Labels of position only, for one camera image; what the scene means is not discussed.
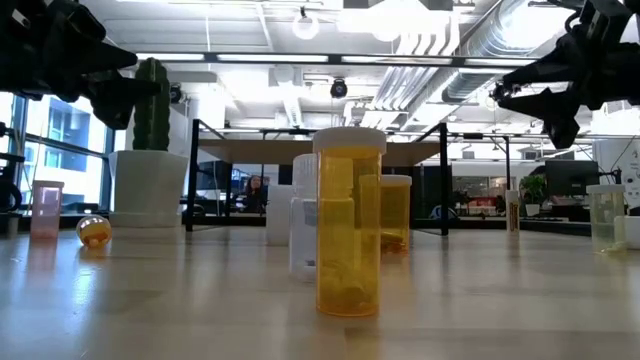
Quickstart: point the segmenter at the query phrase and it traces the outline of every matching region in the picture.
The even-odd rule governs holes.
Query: white planter
[[[526,204],[527,216],[536,216],[540,214],[540,204]]]
[[[181,226],[180,196],[189,158],[155,150],[126,150],[109,155],[114,202],[113,227]]]

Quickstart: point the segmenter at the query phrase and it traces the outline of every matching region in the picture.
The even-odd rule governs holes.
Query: table surface
[[[198,147],[232,164],[292,164],[313,151],[311,141],[201,138]],[[387,143],[382,166],[414,166],[440,152],[437,142]]]
[[[588,238],[413,232],[382,258],[381,312],[314,309],[264,228],[119,235],[87,252],[0,240],[0,359],[633,359],[640,261]]]

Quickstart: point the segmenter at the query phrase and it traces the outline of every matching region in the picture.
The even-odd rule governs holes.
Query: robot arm
[[[74,0],[0,1],[0,91],[33,100],[53,94],[66,102],[80,96],[113,129],[126,129],[134,104],[160,85],[124,78],[135,54],[103,43],[106,30]]]
[[[544,121],[543,133],[558,149],[573,144],[580,127],[574,119],[581,105],[600,109],[604,102],[640,104],[640,46],[620,43],[638,1],[587,0],[579,23],[560,37],[556,48],[540,60],[497,82],[491,97],[502,108]],[[546,88],[540,94],[516,96],[533,83],[568,82],[565,91]]]

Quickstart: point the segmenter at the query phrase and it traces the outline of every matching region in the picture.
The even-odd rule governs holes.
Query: potted cactus
[[[109,155],[115,184],[110,221],[114,227],[178,227],[189,161],[168,152],[171,110],[167,69],[150,58],[140,63],[135,77],[160,84],[161,91],[135,106],[133,150]]]

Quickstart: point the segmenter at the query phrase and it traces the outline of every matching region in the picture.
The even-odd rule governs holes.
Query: pink translucent container
[[[58,239],[63,187],[64,183],[60,181],[35,180],[33,182],[31,239]]]

